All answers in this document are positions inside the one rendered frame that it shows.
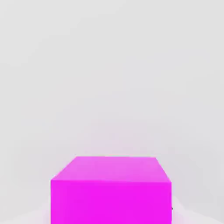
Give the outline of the small magenta cube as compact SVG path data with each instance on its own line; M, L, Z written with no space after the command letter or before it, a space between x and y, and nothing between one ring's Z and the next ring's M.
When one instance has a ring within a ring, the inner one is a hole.
M50 191L51 224L172 224L172 183L154 157L76 157Z

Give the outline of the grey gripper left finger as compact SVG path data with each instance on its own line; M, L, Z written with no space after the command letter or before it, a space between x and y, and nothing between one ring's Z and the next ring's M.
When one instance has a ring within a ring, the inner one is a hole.
M38 210L25 215L22 224L50 224L50 205L45 205Z

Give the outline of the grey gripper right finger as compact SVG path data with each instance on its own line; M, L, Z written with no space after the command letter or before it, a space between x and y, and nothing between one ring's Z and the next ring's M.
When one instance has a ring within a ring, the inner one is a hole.
M172 224L197 224L192 212L187 210L176 197L172 197Z

